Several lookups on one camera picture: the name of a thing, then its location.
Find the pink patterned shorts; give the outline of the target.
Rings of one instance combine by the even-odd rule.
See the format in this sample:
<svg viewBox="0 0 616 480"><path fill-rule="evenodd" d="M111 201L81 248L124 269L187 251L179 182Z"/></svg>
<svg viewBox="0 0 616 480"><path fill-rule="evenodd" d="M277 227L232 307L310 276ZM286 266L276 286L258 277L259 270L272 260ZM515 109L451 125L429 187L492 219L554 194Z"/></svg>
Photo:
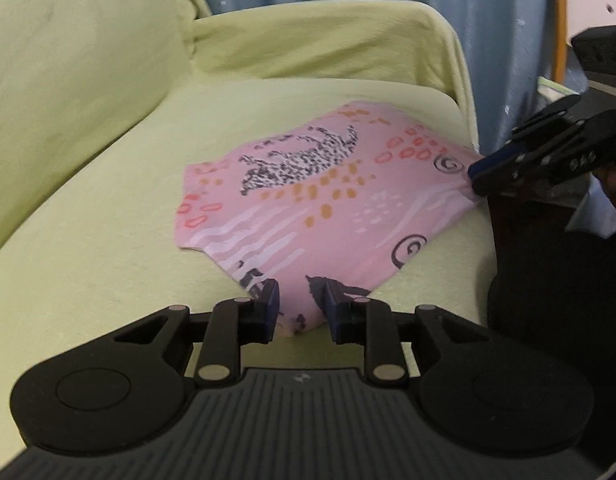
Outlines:
<svg viewBox="0 0 616 480"><path fill-rule="evenodd" d="M358 101L188 166L174 240L260 295L286 333L324 320L327 283L361 297L473 209L477 153L385 103Z"/></svg>

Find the pastel checked chair cushion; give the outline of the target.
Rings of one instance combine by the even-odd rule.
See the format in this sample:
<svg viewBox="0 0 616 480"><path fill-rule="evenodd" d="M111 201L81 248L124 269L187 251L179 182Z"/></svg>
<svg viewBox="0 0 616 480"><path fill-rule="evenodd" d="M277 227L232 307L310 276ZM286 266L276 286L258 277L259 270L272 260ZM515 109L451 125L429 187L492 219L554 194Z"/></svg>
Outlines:
<svg viewBox="0 0 616 480"><path fill-rule="evenodd" d="M567 110L581 99L581 94L559 84L552 79L540 76L537 79L537 99L535 110L550 113L553 110Z"/></svg>

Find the green sofa cover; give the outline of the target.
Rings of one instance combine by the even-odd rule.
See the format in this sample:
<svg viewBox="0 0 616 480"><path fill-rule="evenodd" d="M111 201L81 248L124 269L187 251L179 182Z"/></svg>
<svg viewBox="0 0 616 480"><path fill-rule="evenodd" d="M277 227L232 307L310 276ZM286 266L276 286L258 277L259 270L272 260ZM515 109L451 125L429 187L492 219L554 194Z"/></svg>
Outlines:
<svg viewBox="0 0 616 480"><path fill-rule="evenodd" d="M9 397L29 367L169 304L241 293L174 244L187 165L357 100L472 144L428 87L207 78L196 18L193 0L0 0L0 469L23 448Z"/></svg>

